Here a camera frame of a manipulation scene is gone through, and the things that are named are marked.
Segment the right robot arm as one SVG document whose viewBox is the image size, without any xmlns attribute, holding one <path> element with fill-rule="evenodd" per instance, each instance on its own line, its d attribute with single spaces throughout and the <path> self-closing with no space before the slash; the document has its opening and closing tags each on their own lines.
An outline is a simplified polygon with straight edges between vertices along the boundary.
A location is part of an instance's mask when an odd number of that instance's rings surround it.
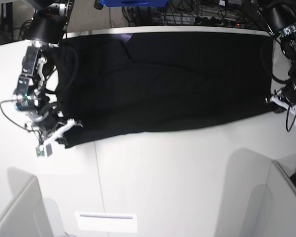
<svg viewBox="0 0 296 237">
<path fill-rule="evenodd" d="M 23 58 L 21 74 L 11 101 L 16 110 L 24 112 L 31 120 L 21 128 L 34 133 L 42 145 L 49 138 L 58 139 L 59 135 L 75 124 L 74 120 L 61 122 L 56 115 L 58 104 L 49 101 L 46 90 L 47 81 L 56 70 L 52 49 L 59 46 L 66 32 L 74 1 L 29 0 L 27 3 L 34 8 L 25 36 L 30 45 Z"/>
</svg>

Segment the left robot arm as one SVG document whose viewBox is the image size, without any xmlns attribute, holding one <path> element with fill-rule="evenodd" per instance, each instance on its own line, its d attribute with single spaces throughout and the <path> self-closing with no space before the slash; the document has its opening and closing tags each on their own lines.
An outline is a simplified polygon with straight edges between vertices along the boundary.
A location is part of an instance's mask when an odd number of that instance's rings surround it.
<svg viewBox="0 0 296 237">
<path fill-rule="evenodd" d="M 284 0 L 259 0 L 257 6 L 273 33 L 270 40 L 279 40 L 282 53 L 291 62 L 289 78 L 285 80 L 277 78 L 266 65 L 263 51 L 267 43 L 264 43 L 260 49 L 262 65 L 274 81 L 284 85 L 275 92 L 275 97 L 293 106 L 296 104 L 296 11 L 292 4 Z"/>
</svg>

